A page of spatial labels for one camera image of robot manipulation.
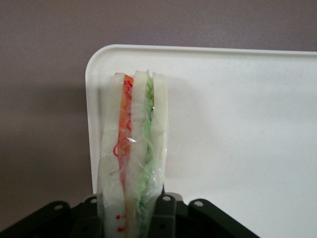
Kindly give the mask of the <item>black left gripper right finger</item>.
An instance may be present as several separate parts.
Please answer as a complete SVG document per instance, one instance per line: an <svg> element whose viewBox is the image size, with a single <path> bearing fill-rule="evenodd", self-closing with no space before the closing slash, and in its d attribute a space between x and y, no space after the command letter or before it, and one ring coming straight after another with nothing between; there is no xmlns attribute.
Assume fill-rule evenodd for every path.
<svg viewBox="0 0 317 238"><path fill-rule="evenodd" d="M258 235L205 199L185 204L177 193L161 194L149 238L257 238Z"/></svg>

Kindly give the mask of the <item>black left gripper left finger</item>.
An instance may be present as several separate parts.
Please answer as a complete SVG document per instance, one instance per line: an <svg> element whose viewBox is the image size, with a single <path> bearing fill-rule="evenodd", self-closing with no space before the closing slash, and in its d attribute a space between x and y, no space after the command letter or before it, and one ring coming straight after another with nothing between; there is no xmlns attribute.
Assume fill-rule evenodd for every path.
<svg viewBox="0 0 317 238"><path fill-rule="evenodd" d="M97 215L97 196L75 207L51 202L3 231L5 238L102 238L103 222Z"/></svg>

